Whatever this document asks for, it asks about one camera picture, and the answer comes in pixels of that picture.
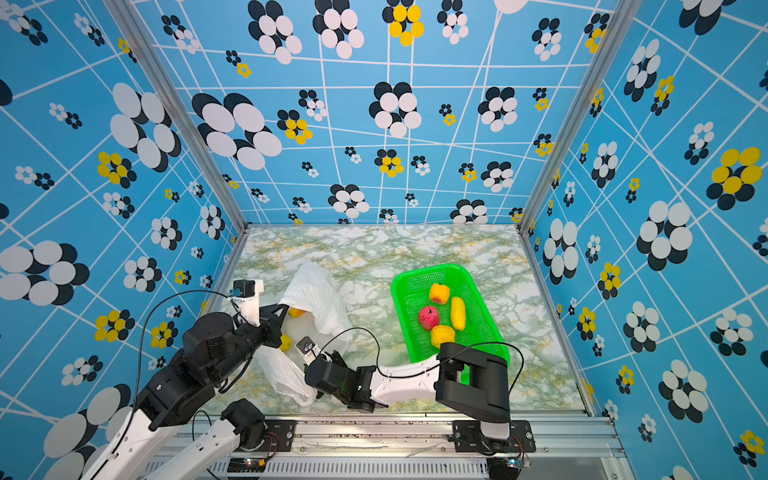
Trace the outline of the white plastic bag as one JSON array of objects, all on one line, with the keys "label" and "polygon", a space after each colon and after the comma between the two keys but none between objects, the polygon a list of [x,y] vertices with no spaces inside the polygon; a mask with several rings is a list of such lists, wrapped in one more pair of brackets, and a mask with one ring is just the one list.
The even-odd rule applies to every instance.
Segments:
[{"label": "white plastic bag", "polygon": [[[321,346],[351,326],[346,304],[331,272],[314,262],[301,264],[280,302],[300,312],[296,317],[288,316],[283,324],[294,349],[306,336]],[[286,353],[278,347],[262,346],[256,351],[255,359],[278,394],[301,407],[315,401],[317,390],[305,383],[298,352]]]}]

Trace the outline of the pink toy apple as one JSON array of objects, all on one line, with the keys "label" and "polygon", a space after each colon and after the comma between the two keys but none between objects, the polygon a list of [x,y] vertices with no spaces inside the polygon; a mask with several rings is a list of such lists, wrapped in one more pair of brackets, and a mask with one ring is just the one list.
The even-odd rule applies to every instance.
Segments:
[{"label": "pink toy apple", "polygon": [[434,306],[423,307],[418,313],[418,322],[424,330],[431,331],[440,324],[438,309]]}]

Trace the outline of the yellow toy orange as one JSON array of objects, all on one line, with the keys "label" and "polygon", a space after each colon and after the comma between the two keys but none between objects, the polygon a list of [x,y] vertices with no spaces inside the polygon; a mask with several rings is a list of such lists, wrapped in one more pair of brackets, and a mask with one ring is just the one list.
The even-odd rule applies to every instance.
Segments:
[{"label": "yellow toy orange", "polygon": [[430,330],[430,341],[433,347],[440,349],[445,343],[456,342],[456,331],[448,325],[437,325]]}]

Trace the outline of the yellow toy apple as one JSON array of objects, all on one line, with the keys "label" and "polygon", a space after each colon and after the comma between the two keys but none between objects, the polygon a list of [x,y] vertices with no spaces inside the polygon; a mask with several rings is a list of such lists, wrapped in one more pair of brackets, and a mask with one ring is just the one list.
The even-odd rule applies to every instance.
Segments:
[{"label": "yellow toy apple", "polygon": [[451,298],[451,290],[447,285],[433,283],[429,290],[429,299],[438,305],[445,305]]}]

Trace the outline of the yellow toy mango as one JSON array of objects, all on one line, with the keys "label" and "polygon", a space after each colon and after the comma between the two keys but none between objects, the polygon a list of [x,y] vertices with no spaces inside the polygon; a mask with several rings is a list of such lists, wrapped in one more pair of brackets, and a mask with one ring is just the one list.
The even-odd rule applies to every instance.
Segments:
[{"label": "yellow toy mango", "polygon": [[451,298],[450,321],[456,331],[464,331],[467,326],[467,310],[464,300],[459,296]]},{"label": "yellow toy mango", "polygon": [[292,339],[287,335],[282,335],[281,345],[279,346],[279,350],[282,352],[287,352],[292,346],[293,346]]}]

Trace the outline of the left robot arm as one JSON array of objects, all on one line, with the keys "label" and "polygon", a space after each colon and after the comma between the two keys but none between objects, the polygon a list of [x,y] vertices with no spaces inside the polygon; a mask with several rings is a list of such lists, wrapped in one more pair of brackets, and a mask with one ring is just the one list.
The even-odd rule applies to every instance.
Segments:
[{"label": "left robot arm", "polygon": [[224,312],[200,317],[183,336],[183,348],[136,395],[133,409],[84,479],[137,479],[163,446],[213,399],[237,369],[244,371],[261,347],[277,350],[288,313],[285,304],[258,307],[238,323]]}]

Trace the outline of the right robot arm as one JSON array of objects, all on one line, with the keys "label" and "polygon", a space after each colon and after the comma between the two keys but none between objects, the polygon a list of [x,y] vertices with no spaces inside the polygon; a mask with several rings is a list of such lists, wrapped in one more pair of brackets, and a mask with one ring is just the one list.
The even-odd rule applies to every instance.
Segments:
[{"label": "right robot arm", "polygon": [[356,411],[372,413],[395,403],[433,400],[472,419],[471,441],[488,452],[512,438],[508,361],[472,347],[446,342],[421,362],[397,367],[349,367],[337,351],[313,342],[301,348],[305,383]]}]

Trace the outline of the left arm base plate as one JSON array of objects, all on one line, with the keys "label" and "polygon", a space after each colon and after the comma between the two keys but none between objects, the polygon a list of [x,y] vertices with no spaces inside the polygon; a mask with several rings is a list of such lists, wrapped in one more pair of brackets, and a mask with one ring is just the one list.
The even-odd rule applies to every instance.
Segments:
[{"label": "left arm base plate", "polygon": [[239,451],[283,453],[289,452],[296,435],[297,422],[286,419],[267,419],[247,427],[241,435]]}]

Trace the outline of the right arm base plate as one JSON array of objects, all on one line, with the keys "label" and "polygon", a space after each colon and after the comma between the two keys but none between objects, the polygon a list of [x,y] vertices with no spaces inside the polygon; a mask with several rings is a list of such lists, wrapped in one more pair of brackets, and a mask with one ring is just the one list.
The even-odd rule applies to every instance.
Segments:
[{"label": "right arm base plate", "polygon": [[456,420],[448,436],[461,453],[523,454],[536,451],[531,425],[524,420],[489,423],[479,420]]}]

